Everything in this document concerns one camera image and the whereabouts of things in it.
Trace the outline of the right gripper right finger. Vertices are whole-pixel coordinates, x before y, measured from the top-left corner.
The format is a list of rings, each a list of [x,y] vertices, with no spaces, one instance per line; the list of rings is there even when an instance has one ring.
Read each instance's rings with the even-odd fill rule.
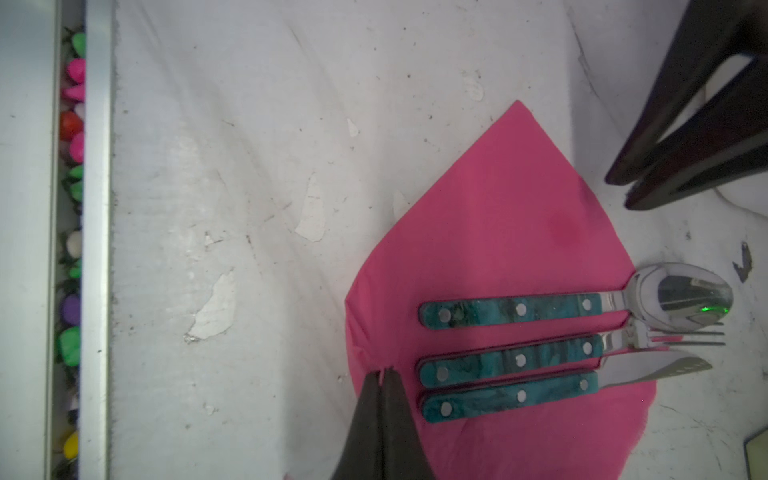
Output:
[[[381,445],[384,479],[434,479],[412,416],[401,376],[381,375]]]

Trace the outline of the spoon with teal handle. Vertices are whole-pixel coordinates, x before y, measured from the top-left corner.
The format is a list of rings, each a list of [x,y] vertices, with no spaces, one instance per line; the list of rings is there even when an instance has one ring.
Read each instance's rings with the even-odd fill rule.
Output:
[[[648,327],[691,332],[718,323],[733,306],[732,287],[719,275],[685,263],[637,270],[617,291],[425,302],[420,323],[431,330],[600,316],[626,311]]]

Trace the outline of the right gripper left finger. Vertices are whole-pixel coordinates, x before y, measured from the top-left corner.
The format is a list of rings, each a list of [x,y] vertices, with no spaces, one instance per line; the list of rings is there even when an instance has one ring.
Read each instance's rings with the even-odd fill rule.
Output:
[[[364,379],[342,454],[331,476],[332,480],[383,478],[379,379],[379,372],[372,372]]]

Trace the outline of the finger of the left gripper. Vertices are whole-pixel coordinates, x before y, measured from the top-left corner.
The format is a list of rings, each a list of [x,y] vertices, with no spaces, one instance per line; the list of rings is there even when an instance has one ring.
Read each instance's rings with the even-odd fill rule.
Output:
[[[650,152],[715,70],[749,43],[754,1],[691,1],[679,22],[646,104],[605,180],[627,185],[653,161]]]
[[[751,61],[650,157],[650,170],[627,194],[629,210],[652,210],[765,172],[767,61]]]

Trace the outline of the fork with teal handle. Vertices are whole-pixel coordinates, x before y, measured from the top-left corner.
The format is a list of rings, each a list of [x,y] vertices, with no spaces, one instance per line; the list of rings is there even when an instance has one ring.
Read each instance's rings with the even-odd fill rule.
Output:
[[[645,351],[669,346],[723,346],[723,336],[720,331],[675,333],[654,330],[631,318],[623,328],[601,333],[423,358],[417,363],[416,372],[423,387],[438,389],[600,359],[625,350]]]

